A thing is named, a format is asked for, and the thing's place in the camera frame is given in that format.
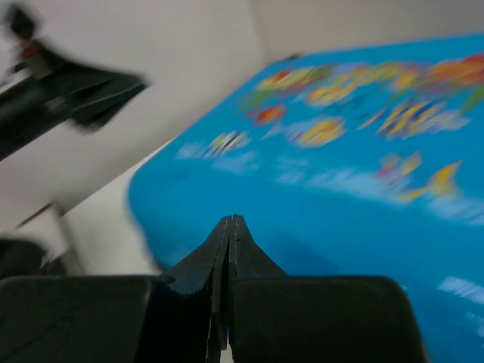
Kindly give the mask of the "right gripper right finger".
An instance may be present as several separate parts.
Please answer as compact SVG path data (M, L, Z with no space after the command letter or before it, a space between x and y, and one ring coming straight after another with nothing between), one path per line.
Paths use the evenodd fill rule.
M242 216L228 239L235 362L427 362L403 289L379 276L290 276Z

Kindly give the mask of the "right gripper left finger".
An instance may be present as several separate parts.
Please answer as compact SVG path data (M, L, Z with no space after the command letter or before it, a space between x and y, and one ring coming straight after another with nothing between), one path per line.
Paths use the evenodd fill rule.
M220 270L231 220L160 275L69 276L1 260L3 362L218 362Z

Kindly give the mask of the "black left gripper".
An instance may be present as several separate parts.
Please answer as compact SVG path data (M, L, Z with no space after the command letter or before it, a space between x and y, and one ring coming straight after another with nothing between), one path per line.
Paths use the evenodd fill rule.
M68 119L97 131L147 88L141 74L85 64L43 42L39 50L51 72L1 93L2 159Z

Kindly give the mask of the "blue child suitcase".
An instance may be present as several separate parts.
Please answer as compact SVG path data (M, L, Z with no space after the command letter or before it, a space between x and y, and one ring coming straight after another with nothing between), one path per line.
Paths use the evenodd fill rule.
M269 65L132 177L156 262L224 216L295 275L384 275L434 362L483 360L483 37Z

